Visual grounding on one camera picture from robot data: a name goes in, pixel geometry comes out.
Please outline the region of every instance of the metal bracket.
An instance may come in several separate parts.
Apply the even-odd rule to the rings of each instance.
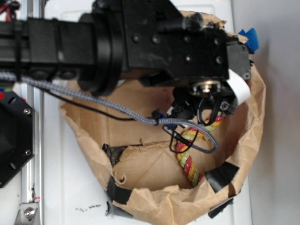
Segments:
[[[14,225],[37,225],[39,223],[40,213],[38,203],[20,204],[17,218]]]

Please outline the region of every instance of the red wire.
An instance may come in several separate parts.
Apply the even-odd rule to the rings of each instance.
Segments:
[[[10,8],[8,7],[7,10],[6,10],[6,22],[12,22],[12,19],[11,19],[11,15],[10,15]]]

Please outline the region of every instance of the blue tape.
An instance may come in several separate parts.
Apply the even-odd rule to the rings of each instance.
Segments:
[[[259,41],[256,30],[254,28],[250,29],[247,33],[244,30],[241,30],[239,34],[246,36],[248,41],[245,43],[252,51],[259,49]]]

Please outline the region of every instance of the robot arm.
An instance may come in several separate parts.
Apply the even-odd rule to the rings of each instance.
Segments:
[[[251,77],[248,49],[237,37],[204,25],[200,14],[183,17],[168,0],[97,0],[77,23],[1,22],[0,45],[1,69],[18,80],[76,79],[97,96],[109,95],[119,79],[177,87],[175,116],[202,98],[202,107],[233,114],[240,103],[230,72]]]

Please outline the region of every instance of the gray braided cable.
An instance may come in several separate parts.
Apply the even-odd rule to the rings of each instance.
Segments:
[[[16,76],[15,76],[15,74],[10,73],[10,72],[0,72],[0,80],[16,82]],[[40,89],[54,91],[54,92],[60,93],[62,95],[67,95],[67,96],[77,98],[77,99],[80,99],[83,101],[92,102],[95,104],[99,104],[99,105],[103,105],[103,106],[112,108],[114,110],[117,110],[119,112],[122,112],[122,113],[130,116],[134,120],[136,120],[140,123],[143,123],[143,124],[148,124],[148,125],[157,125],[157,123],[164,124],[164,125],[169,125],[169,124],[182,125],[183,124],[183,125],[193,127],[195,129],[201,131],[203,134],[205,134],[211,140],[211,142],[214,144],[214,148],[211,151],[215,152],[215,150],[218,148],[217,141],[211,135],[211,133],[204,126],[201,126],[194,122],[191,122],[191,121],[188,121],[185,119],[178,119],[178,118],[166,118],[166,119],[158,119],[158,120],[151,119],[151,118],[145,118],[145,117],[137,114],[136,112],[134,112],[124,106],[121,106],[117,103],[111,102],[111,101],[103,99],[101,97],[95,97],[95,96],[91,96],[91,95],[88,95],[88,94],[85,94],[85,93],[82,93],[82,92],[79,92],[76,90],[65,88],[60,85],[53,84],[51,82],[37,81],[37,80],[33,80],[32,78],[26,77],[26,76],[22,76],[22,82],[25,82],[29,85],[32,85],[32,86],[40,88]]]

